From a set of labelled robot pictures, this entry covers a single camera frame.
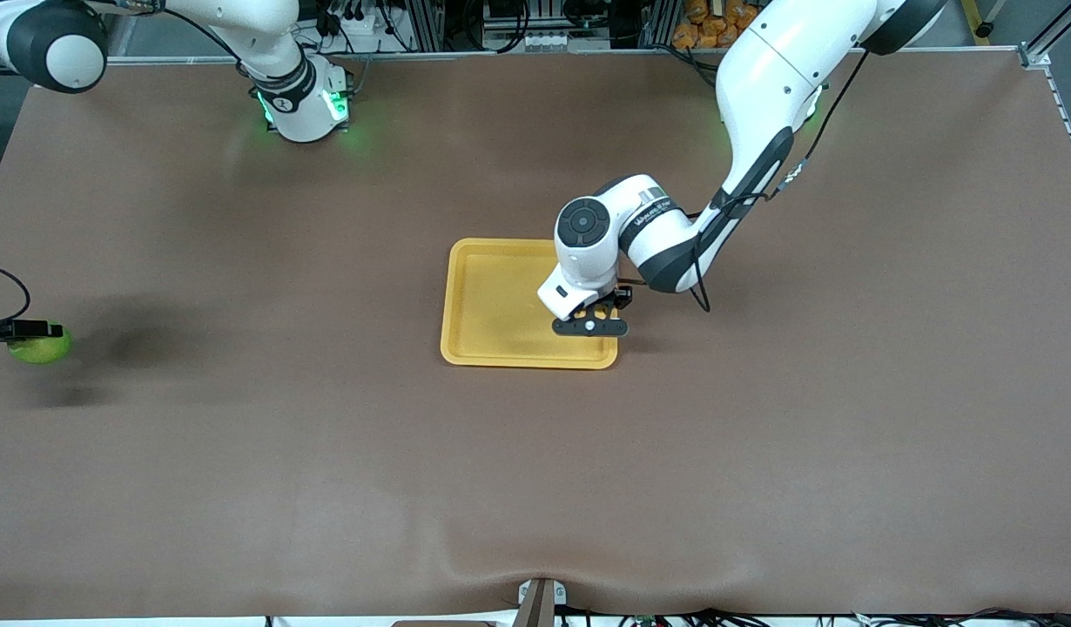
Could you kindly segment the green apple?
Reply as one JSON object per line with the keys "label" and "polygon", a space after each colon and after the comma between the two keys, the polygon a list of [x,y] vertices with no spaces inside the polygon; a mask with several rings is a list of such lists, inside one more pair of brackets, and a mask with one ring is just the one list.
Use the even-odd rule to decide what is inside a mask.
{"label": "green apple", "polygon": [[47,365],[67,356],[72,349],[72,335],[64,327],[64,338],[14,342],[14,344],[7,344],[7,347],[10,356],[13,356],[15,360],[27,362],[27,364]]}

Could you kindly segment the yellow plastic tray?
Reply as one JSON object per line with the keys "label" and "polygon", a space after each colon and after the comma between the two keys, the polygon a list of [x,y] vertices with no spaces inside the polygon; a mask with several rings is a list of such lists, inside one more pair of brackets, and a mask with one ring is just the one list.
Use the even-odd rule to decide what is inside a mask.
{"label": "yellow plastic tray", "polygon": [[553,333],[538,288],[556,265],[548,239],[461,239],[449,251],[440,350],[464,367],[602,370],[616,339]]}

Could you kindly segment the orange packaged food pile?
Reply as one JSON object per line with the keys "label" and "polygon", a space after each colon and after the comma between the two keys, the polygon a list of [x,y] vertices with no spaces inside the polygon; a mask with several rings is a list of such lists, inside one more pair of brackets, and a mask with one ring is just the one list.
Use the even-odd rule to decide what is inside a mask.
{"label": "orange packaged food pile", "polygon": [[679,21],[672,32],[675,49],[723,49],[758,17],[771,0],[680,0]]}

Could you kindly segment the white power strip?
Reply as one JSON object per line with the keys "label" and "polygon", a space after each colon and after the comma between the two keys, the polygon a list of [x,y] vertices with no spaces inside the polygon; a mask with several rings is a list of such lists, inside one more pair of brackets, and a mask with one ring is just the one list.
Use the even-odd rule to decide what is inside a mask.
{"label": "white power strip", "polygon": [[373,38],[379,31],[379,11],[365,0],[332,3],[317,16],[317,27],[329,36]]}

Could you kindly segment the silver table edge rail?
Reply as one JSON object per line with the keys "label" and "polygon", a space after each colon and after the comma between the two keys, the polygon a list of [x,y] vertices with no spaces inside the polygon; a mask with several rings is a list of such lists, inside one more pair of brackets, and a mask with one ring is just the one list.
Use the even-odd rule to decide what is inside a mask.
{"label": "silver table edge rail", "polygon": [[[1021,55],[1020,46],[954,46],[954,47],[906,47],[900,53],[1013,53]],[[630,57],[659,55],[669,56],[662,49],[580,49],[567,51],[567,56],[575,57]],[[332,61],[369,60],[369,61],[452,61],[467,58],[515,59],[515,58],[550,58],[552,53],[329,53]],[[109,68],[138,66],[233,66],[233,58],[229,56],[112,56],[107,59]]]}

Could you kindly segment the silver aluminium frame post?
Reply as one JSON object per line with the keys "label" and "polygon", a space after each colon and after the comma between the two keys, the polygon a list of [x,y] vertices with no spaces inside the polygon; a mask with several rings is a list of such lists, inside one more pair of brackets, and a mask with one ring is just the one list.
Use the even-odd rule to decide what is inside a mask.
{"label": "silver aluminium frame post", "polygon": [[412,25],[414,50],[441,53],[444,41],[447,0],[403,0]]}
{"label": "silver aluminium frame post", "polygon": [[683,19],[683,0],[642,0],[643,24],[637,41],[639,48],[652,44],[672,45],[676,27]]}

